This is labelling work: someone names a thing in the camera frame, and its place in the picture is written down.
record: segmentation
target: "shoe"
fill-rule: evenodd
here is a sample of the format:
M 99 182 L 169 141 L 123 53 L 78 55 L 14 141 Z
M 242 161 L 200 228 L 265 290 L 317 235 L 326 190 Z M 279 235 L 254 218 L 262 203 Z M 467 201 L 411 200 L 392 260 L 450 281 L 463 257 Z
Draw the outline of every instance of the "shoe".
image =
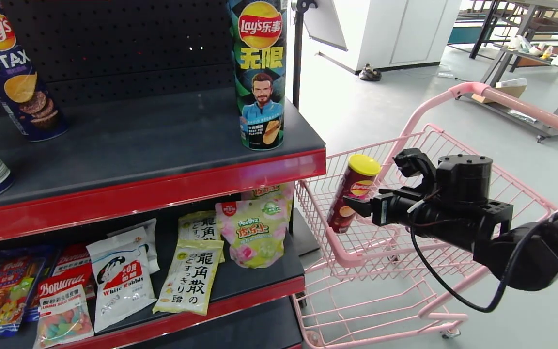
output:
M 382 77 L 381 73 L 378 70 L 372 69 L 369 63 L 365 64 L 365 68 L 358 75 L 358 78 L 364 81 L 380 81 Z

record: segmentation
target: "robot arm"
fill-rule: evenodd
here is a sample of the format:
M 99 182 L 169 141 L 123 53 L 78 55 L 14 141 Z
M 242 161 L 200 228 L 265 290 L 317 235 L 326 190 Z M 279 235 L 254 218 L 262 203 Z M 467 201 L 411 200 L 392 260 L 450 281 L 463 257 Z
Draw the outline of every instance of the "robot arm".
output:
M 488 198 L 492 159 L 459 154 L 441 157 L 434 167 L 427 155 L 411 148 L 394 161 L 405 177 L 422 175 L 420 185 L 380 189 L 365 201 L 345 196 L 357 214 L 372 216 L 378 226 L 399 223 L 409 228 L 421 257 L 414 236 L 435 238 L 471 252 L 474 261 L 502 281 L 502 289 L 538 291 L 558 278 L 558 213 L 511 229 L 513 206 Z M 435 272 L 434 276 L 443 283 Z

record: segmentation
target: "red shelf edge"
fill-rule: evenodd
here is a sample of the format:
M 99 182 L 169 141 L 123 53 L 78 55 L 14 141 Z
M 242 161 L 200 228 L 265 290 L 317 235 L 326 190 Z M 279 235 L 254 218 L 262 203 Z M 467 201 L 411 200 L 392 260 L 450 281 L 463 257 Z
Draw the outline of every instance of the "red shelf edge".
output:
M 230 315 L 256 305 L 278 300 L 290 294 L 303 292 L 305 290 L 305 278 L 299 276 L 282 283 L 262 287 L 255 291 L 246 292 L 239 296 L 227 298 L 226 300 L 212 303 L 208 307 L 208 314 L 200 316 L 193 313 L 173 314 L 164 318 L 146 322 L 141 325 L 129 327 L 104 335 L 93 336 L 80 342 L 73 342 L 58 346 L 61 349 L 111 349 L 127 345 L 146 342 L 163 335 L 186 329 L 200 323 L 211 321 L 221 316 Z
M 0 241 L 326 173 L 326 149 L 0 206 Z

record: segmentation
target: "black pole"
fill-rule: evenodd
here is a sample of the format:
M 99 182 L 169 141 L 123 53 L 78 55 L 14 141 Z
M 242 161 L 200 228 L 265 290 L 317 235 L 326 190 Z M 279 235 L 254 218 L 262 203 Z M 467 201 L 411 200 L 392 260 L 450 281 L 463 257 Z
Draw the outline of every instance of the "black pole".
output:
M 475 59 L 475 57 L 477 57 L 477 54 L 479 53 L 479 49 L 481 48 L 481 45 L 483 44 L 483 40 L 485 39 L 485 35 L 488 33 L 488 31 L 490 31 L 490 26 L 492 25 L 492 18 L 494 17 L 494 13 L 498 8 L 499 2 L 500 0 L 492 0 L 492 4 L 490 5 L 490 11 L 488 11 L 488 15 L 485 17 L 485 20 L 483 21 L 483 26 L 481 26 L 481 31 L 479 32 L 479 38 L 475 42 L 471 50 L 471 54 L 469 55 L 469 58 Z
M 294 78 L 292 85 L 292 104 L 298 109 L 298 103 L 301 95 L 301 58 L 303 56 L 303 25 L 304 25 L 304 13 L 305 11 L 301 8 L 305 6 L 308 9 L 309 6 L 304 1 L 297 1 L 296 8 L 294 8 Z

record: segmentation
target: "gummy candy bag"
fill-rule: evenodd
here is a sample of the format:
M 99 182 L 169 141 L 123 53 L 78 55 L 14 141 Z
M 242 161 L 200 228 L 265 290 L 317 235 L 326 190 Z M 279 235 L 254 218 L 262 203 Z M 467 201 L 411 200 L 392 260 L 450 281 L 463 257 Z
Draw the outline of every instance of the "gummy candy bag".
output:
M 180 240 L 221 240 L 221 233 L 217 228 L 217 213 L 214 211 L 199 211 L 178 218 L 178 241 Z M 223 251 L 219 263 L 225 261 Z
M 152 312 L 193 312 L 206 316 L 222 252 L 222 240 L 178 240 Z
M 288 210 L 288 221 L 290 221 L 290 218 L 292 218 L 292 204 L 294 203 L 294 187 L 294 182 L 288 182 L 276 186 L 267 186 L 254 190 L 247 190 L 241 193 L 241 199 L 284 199 L 286 210 Z
M 230 257 L 244 268 L 266 268 L 283 256 L 288 210 L 283 199 L 218 203 L 217 224 Z
M 42 246 L 0 251 L 0 336 L 17 333 L 45 260 Z
M 70 343 L 93 336 L 84 285 L 90 280 L 88 264 L 68 269 L 40 283 L 40 319 L 34 349 Z

